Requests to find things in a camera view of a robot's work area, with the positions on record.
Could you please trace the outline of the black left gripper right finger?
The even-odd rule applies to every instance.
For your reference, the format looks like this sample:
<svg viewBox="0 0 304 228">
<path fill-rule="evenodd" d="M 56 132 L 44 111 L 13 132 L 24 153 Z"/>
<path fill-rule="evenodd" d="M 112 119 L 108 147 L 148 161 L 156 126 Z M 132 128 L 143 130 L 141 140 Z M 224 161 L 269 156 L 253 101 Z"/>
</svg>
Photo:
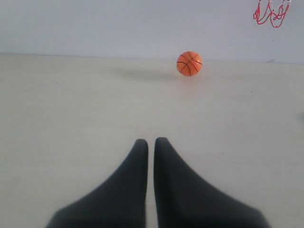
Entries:
<svg viewBox="0 0 304 228">
<path fill-rule="evenodd" d="M 167 138 L 154 147 L 154 192 L 160 228 L 268 228 L 263 214 L 213 187 Z"/>
</svg>

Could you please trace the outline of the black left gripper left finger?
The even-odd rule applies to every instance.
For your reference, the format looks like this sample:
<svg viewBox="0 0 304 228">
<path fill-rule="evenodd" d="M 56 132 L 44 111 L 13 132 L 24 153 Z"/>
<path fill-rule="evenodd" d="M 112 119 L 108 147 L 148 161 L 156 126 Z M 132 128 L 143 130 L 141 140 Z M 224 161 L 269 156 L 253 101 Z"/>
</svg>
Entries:
<svg viewBox="0 0 304 228">
<path fill-rule="evenodd" d="M 99 187 L 57 211 L 48 228 L 144 228 L 148 144 L 135 141 L 117 170 Z"/>
</svg>

